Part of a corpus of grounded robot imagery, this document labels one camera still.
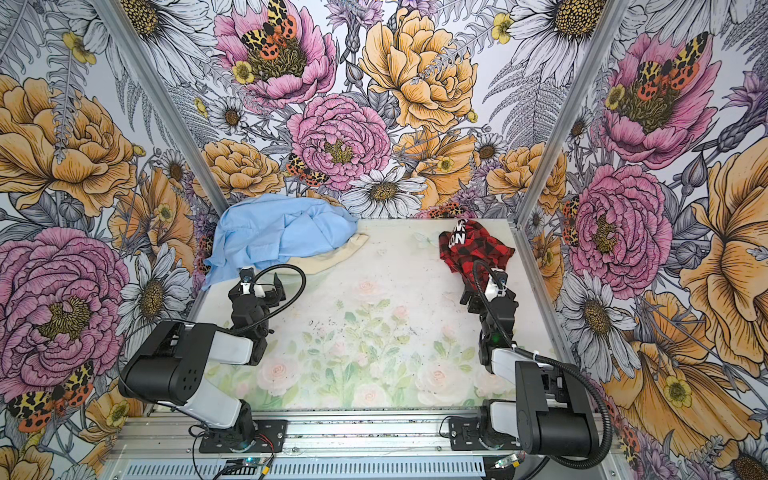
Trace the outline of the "red black plaid shirt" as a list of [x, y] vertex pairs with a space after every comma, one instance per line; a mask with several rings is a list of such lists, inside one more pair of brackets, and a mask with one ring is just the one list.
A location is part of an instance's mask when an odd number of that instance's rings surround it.
[[461, 275], [465, 284], [473, 280], [473, 265], [481, 260], [504, 271], [515, 249], [492, 236], [475, 220], [459, 219], [452, 231], [438, 237], [439, 257], [453, 273]]

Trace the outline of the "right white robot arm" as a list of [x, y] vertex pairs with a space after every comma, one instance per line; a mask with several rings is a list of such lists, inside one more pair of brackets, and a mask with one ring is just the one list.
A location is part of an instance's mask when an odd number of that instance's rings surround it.
[[453, 426], [453, 448], [517, 448], [571, 469], [598, 465], [613, 438], [607, 405], [574, 365], [513, 340], [518, 302], [506, 275], [475, 263], [465, 300], [480, 320], [479, 361], [488, 373], [513, 384], [514, 398], [485, 400], [475, 420]]

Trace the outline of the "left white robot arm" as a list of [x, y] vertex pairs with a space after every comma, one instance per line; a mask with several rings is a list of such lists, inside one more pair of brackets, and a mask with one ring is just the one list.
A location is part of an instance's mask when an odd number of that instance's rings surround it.
[[174, 407], [217, 433], [255, 436], [246, 419], [250, 407], [204, 378], [209, 362], [257, 365], [272, 333], [269, 315], [286, 300], [279, 277], [262, 284], [254, 269], [243, 269], [228, 292], [232, 326], [164, 321], [155, 327], [128, 360], [118, 377], [120, 393], [169, 408]]

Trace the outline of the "cream cloth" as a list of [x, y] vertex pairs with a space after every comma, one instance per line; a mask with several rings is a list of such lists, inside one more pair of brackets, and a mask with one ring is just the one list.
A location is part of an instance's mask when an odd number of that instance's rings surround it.
[[368, 240], [368, 235], [357, 233], [344, 245], [332, 251], [311, 257], [292, 257], [288, 260], [288, 264], [302, 269], [306, 275], [318, 274], [350, 259]]

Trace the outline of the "light blue shirt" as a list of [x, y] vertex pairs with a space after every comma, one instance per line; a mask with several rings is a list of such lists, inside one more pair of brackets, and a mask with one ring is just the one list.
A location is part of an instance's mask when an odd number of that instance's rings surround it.
[[357, 230], [357, 218], [323, 199], [265, 194], [241, 201], [218, 221], [202, 288], [233, 280], [243, 268], [262, 270], [332, 252]]

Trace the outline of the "green circuit board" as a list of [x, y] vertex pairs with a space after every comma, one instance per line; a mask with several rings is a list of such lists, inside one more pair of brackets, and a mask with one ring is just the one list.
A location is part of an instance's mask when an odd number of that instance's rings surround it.
[[227, 475], [245, 475], [245, 474], [258, 474], [262, 475], [264, 472], [268, 472], [270, 469], [268, 462], [262, 458], [246, 458], [236, 461], [232, 464], [227, 464], [219, 473], [219, 476]]

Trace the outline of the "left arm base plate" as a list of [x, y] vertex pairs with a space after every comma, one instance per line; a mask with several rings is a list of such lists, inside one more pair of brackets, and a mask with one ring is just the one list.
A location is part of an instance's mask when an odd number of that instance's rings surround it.
[[286, 420], [253, 420], [230, 429], [213, 429], [200, 442], [203, 454], [280, 453], [287, 438]]

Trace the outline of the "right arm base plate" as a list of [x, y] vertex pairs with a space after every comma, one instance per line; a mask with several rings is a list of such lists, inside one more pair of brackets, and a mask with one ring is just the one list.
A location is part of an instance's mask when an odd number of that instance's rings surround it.
[[449, 441], [452, 451], [506, 451], [520, 447], [516, 437], [493, 430], [485, 417], [447, 416], [441, 422], [439, 434]]

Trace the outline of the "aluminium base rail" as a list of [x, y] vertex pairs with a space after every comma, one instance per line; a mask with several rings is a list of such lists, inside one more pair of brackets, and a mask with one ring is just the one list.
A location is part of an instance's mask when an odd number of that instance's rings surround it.
[[[427, 456], [452, 453], [449, 416], [475, 417], [471, 409], [295, 410], [254, 414], [256, 423], [287, 423], [280, 458]], [[179, 412], [128, 420], [107, 458], [172, 460], [192, 456], [196, 422]]]

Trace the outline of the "aluminium corner post right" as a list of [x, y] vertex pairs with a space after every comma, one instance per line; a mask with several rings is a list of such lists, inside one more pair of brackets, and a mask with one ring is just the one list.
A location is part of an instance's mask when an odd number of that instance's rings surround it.
[[537, 205], [547, 179], [556, 166], [557, 158], [562, 151], [562, 145], [572, 122], [576, 119], [578, 110], [593, 86], [597, 70], [611, 49], [611, 44], [618, 35], [622, 19], [629, 8], [629, 1], [608, 1], [602, 17], [597, 25], [586, 56], [577, 69], [573, 84], [568, 92], [565, 103], [559, 111], [541, 156], [539, 168], [535, 172], [531, 184], [524, 195], [522, 203], [514, 218], [514, 226], [522, 230], [528, 218]]

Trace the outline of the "aluminium corner post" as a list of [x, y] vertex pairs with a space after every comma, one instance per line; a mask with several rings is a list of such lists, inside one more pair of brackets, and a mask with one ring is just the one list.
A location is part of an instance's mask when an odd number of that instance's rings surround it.
[[96, 1], [94, 8], [111, 33], [116, 46], [124, 54], [127, 63], [136, 74], [144, 92], [157, 109], [164, 126], [169, 130], [178, 150], [184, 155], [211, 205], [221, 216], [229, 208], [228, 201], [198, 149], [181, 113], [165, 88], [154, 62], [150, 59], [127, 15], [122, 10], [120, 2]]
[[572, 122], [576, 119], [578, 110], [593, 86], [597, 70], [611, 49], [611, 44], [618, 35], [622, 19], [629, 8], [629, 1], [608, 1], [602, 17], [597, 25], [586, 56], [577, 69], [573, 84], [568, 92], [565, 103], [559, 111], [541, 156], [539, 168], [535, 172], [531, 184], [524, 195], [522, 203], [514, 218], [514, 226], [522, 230], [528, 218], [537, 205], [547, 179], [556, 166], [557, 158], [562, 151], [562, 145]]

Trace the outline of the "aluminium corner post left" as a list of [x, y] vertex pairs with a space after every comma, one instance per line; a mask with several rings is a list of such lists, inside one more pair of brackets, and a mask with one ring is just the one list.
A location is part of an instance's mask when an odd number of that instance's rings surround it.
[[94, 8], [111, 33], [116, 46], [124, 54], [127, 63], [136, 74], [144, 92], [157, 109], [164, 126], [169, 130], [178, 150], [184, 155], [211, 205], [221, 216], [229, 208], [228, 201], [198, 149], [181, 113], [165, 88], [154, 62], [150, 59], [127, 15], [122, 10], [120, 2], [96, 1]]

